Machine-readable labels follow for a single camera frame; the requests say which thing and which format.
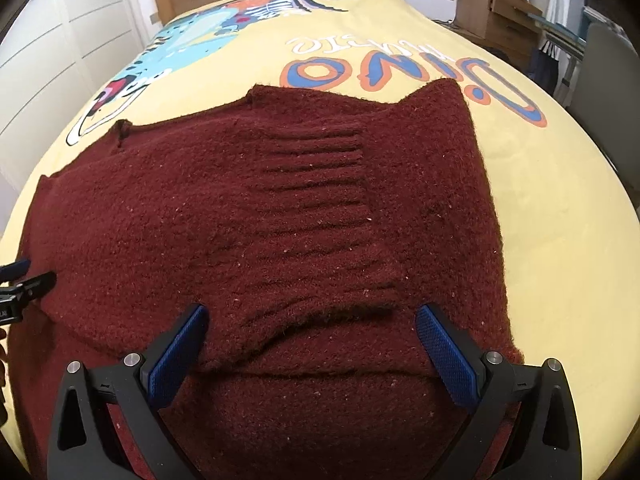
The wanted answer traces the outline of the dark red knit sweater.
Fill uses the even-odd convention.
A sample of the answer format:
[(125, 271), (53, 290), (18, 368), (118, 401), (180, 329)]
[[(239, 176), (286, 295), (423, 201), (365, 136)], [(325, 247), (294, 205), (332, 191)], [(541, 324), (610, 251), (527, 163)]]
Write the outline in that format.
[(30, 471), (66, 365), (144, 349), (190, 304), (209, 329), (163, 419), (207, 479), (421, 479), (463, 422), (422, 349), (432, 302), (520, 355), (500, 228), (459, 85), (384, 104), (257, 86), (115, 122), (39, 180), (20, 249), (54, 289), (9, 333)]

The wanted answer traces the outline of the white wardrobe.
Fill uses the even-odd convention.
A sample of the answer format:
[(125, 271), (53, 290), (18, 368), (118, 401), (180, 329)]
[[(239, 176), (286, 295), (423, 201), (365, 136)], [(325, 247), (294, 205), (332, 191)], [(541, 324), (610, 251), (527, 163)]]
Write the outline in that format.
[(128, 0), (29, 0), (1, 43), (1, 218), (41, 156), (142, 49)]

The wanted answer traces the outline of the grey chair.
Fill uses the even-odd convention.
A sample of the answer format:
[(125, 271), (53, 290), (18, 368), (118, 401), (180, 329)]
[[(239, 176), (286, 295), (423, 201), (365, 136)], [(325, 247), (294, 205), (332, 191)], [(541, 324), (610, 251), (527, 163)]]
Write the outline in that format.
[(629, 193), (639, 195), (639, 55), (624, 38), (593, 23), (570, 114), (611, 162)]

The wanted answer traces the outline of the dark bag on floor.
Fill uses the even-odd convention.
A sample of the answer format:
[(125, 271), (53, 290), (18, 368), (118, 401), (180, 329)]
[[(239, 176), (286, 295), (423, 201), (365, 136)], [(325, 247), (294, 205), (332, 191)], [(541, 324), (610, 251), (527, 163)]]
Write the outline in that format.
[(560, 84), (565, 82), (564, 74), (560, 71), (560, 62), (554, 56), (556, 50), (558, 47), (550, 41), (533, 50), (525, 72), (526, 76), (549, 96), (554, 96)]

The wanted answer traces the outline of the wooden nightstand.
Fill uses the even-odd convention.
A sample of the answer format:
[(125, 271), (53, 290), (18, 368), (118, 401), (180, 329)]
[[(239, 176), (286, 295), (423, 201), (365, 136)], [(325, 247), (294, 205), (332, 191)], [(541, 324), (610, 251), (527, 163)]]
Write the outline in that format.
[(524, 72), (538, 50), (542, 12), (528, 0), (457, 0), (454, 29), (478, 46), (499, 51)]

